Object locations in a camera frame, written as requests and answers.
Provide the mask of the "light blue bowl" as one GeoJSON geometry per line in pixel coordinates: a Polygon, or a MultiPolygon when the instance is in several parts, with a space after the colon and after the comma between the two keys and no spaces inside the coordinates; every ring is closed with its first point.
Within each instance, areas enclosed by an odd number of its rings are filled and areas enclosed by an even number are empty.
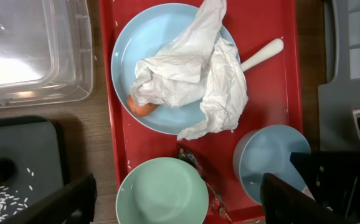
{"type": "Polygon", "coordinates": [[[293,152],[309,154],[308,141],[295,128],[276,124],[249,132],[237,143],[232,164],[243,190],[261,204],[260,188],[265,173],[271,173],[299,191],[305,181],[290,162],[293,152]]]}

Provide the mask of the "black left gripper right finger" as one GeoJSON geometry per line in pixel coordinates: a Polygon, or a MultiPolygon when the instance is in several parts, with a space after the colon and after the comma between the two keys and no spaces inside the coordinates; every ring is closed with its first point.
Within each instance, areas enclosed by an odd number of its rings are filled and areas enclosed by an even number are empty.
{"type": "Polygon", "coordinates": [[[347,221],[318,205],[271,173],[263,175],[260,199],[266,224],[342,224],[347,221]]]}

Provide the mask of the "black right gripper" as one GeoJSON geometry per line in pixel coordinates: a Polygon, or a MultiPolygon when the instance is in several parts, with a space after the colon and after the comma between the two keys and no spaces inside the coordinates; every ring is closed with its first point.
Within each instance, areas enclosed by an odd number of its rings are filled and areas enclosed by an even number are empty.
{"type": "Polygon", "coordinates": [[[319,205],[360,222],[360,152],[293,152],[290,162],[319,205]]]}

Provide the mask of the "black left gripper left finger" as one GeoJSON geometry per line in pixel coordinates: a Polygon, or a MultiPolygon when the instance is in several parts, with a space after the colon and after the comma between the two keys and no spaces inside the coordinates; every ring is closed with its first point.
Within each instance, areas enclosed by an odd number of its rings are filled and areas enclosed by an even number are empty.
{"type": "Polygon", "coordinates": [[[94,221],[96,200],[97,183],[90,173],[2,221],[2,224],[89,224],[94,221]]]}

